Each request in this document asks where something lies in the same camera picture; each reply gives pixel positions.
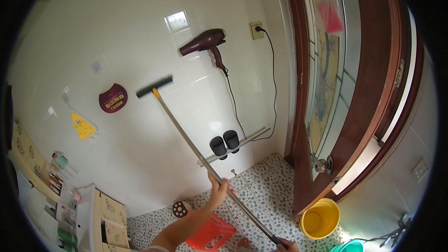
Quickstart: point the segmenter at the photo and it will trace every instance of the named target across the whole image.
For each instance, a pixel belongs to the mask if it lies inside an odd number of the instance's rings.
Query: round purple sign
[[[107,92],[99,95],[99,106],[106,113],[115,113],[128,102],[128,93],[119,84],[114,84]]]

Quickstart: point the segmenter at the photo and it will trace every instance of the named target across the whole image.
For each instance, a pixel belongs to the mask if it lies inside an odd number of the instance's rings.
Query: yellow cheese sticker
[[[72,120],[81,140],[85,140],[89,135],[95,132],[95,128],[84,121],[78,114],[72,112]]]

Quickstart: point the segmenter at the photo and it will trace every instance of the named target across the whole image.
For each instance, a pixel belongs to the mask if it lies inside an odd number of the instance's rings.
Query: floor squeegee
[[[211,167],[210,163],[207,162],[207,160],[204,158],[204,156],[201,154],[201,152],[199,152],[198,148],[196,148],[196,146],[194,146],[194,143],[191,141],[191,139],[188,137],[188,135],[185,133],[185,131],[182,129],[182,127],[180,126],[180,124],[178,123],[178,121],[176,120],[176,118],[174,118],[173,114],[171,113],[171,111],[168,109],[168,106],[165,104],[164,100],[162,99],[162,97],[159,94],[158,88],[172,83],[172,76],[168,76],[166,78],[160,79],[152,84],[150,84],[149,86],[141,89],[140,91],[137,92],[137,97],[141,98],[145,95],[147,95],[148,93],[153,93],[154,96],[159,100],[160,104],[162,105],[163,109],[165,110],[165,112],[167,113],[167,115],[169,116],[169,118],[171,119],[172,123],[174,124],[174,126],[176,126],[177,130],[180,132],[180,134],[182,135],[182,137],[184,138],[184,140],[187,142],[188,146],[191,148],[191,150],[193,151],[193,153],[198,157],[199,161],[205,166],[205,168],[207,169],[207,171],[216,179],[216,181],[218,181],[221,184],[221,177],[219,177],[219,175],[216,173],[216,171],[213,169],[213,167]],[[260,230],[265,233],[267,235],[267,237],[276,245],[277,244],[281,244],[283,246],[285,246],[285,248],[288,249],[288,247],[286,247],[285,244],[283,244],[272,232],[270,232],[256,217],[255,215],[241,202],[241,200],[229,189],[227,189],[227,195],[233,200],[233,202],[235,202],[239,208],[241,208],[241,210],[249,217],[249,219],[255,224],[257,225],[257,227],[260,228]]]

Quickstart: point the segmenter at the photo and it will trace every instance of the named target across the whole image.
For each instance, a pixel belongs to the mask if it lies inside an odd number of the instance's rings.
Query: yellow bucket
[[[310,239],[322,239],[333,233],[339,219],[339,206],[332,199],[323,198],[302,214],[300,229]]]

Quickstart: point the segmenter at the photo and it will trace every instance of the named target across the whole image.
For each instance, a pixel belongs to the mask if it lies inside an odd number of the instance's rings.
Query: wall-mounted rack
[[[246,145],[247,143],[251,142],[251,141],[254,140],[255,138],[259,137],[259,136],[262,135],[263,133],[269,131],[270,129],[271,129],[270,127],[265,126],[265,127],[263,127],[261,130],[259,130],[259,131],[255,132],[254,134],[252,134],[250,137],[247,137],[247,139],[242,139],[242,140],[240,140],[240,144],[239,144],[238,147],[235,148],[235,149],[238,149],[238,148],[240,148],[240,147],[243,147],[244,145]],[[222,158],[222,157],[224,157],[225,155],[231,153],[231,152],[232,152],[233,150],[235,150],[235,149],[229,149],[229,148],[226,148],[226,153],[225,153],[225,154],[223,154],[223,155],[221,155],[221,156],[217,156],[217,155],[210,156],[210,157],[206,158],[206,161],[210,163],[210,162],[219,160],[220,158]],[[200,165],[200,167],[203,167],[203,166],[204,166],[199,160],[198,160],[198,165]]]

